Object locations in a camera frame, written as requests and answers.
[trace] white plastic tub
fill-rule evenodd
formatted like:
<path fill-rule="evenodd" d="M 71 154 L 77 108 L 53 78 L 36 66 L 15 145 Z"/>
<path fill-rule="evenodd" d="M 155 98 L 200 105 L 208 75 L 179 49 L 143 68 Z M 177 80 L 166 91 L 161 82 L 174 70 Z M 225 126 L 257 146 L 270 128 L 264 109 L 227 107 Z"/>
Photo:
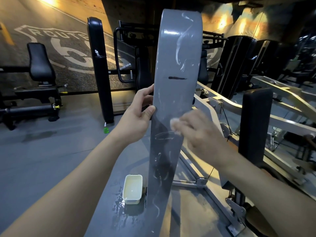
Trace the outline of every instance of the white plastic tub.
<path fill-rule="evenodd" d="M 123 199 L 125 204 L 138 204 L 143 192 L 143 176 L 142 175 L 127 175 L 125 177 L 123 187 Z"/>

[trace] finger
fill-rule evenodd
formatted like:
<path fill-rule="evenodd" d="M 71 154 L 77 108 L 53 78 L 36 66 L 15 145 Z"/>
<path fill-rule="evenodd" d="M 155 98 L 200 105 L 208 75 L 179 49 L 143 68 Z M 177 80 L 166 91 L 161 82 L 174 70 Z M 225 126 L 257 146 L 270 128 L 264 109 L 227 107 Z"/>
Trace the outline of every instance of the finger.
<path fill-rule="evenodd" d="M 142 105 L 143 105 L 143 101 L 144 101 L 144 97 L 149 95 L 153 91 L 154 91 L 154 84 L 152 84 L 150 87 L 147 87 L 147 88 L 144 88 L 144 89 L 137 91 L 131 106 L 133 108 L 138 108 L 141 110 Z"/>
<path fill-rule="evenodd" d="M 175 131 L 180 132 L 189 141 L 194 140 L 196 131 L 192 127 L 188 126 L 185 122 L 176 121 L 173 123 L 173 128 Z"/>
<path fill-rule="evenodd" d="M 201 118 L 198 110 L 193 110 L 185 113 L 179 118 L 181 121 L 186 121 L 188 124 L 193 126 L 194 129 L 201 129 L 205 127 L 205 120 Z"/>
<path fill-rule="evenodd" d="M 155 112 L 156 107 L 153 105 L 148 106 L 143 112 L 142 112 L 142 118 L 146 121 L 149 121 L 153 113 Z"/>
<path fill-rule="evenodd" d="M 147 106 L 147 105 L 152 105 L 153 104 L 153 99 L 154 99 L 154 97 L 151 96 L 151 95 L 145 96 L 142 106 L 144 107 L 144 106 Z"/>

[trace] gray panel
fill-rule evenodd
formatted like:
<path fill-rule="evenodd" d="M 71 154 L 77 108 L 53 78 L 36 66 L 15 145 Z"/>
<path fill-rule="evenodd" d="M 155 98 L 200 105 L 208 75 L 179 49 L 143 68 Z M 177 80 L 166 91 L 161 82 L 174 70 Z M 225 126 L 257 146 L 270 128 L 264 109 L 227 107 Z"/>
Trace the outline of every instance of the gray panel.
<path fill-rule="evenodd" d="M 183 137 L 170 129 L 170 119 L 192 108 L 202 52 L 202 17 L 198 12 L 162 13 L 156 59 L 145 236 L 159 236 Z"/>

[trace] black seat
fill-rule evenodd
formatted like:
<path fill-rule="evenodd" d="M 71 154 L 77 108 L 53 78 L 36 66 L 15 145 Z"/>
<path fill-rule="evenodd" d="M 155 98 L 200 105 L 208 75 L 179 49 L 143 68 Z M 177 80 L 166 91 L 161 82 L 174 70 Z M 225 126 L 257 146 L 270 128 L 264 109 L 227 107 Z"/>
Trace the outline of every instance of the black seat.
<path fill-rule="evenodd" d="M 55 85 L 55 71 L 49 62 L 46 48 L 41 43 L 28 43 L 30 56 L 30 76 L 34 81 L 49 82 Z"/>
<path fill-rule="evenodd" d="M 207 74 L 207 51 L 202 50 L 200 69 L 198 72 L 197 81 L 201 82 L 203 85 L 207 85 L 209 82 L 209 75 Z"/>
<path fill-rule="evenodd" d="M 137 78 L 136 89 L 140 90 L 153 84 L 149 68 L 149 54 L 147 47 L 136 47 Z"/>

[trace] person's right hand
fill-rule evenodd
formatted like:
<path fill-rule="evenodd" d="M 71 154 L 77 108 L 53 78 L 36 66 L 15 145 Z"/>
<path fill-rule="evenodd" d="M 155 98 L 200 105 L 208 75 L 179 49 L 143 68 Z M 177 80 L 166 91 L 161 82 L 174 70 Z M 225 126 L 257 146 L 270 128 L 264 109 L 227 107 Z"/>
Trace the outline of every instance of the person's right hand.
<path fill-rule="evenodd" d="M 232 163 L 234 151 L 215 124 L 200 110 L 185 113 L 172 129 L 180 132 L 188 142 L 188 148 L 200 159 L 216 169 Z"/>

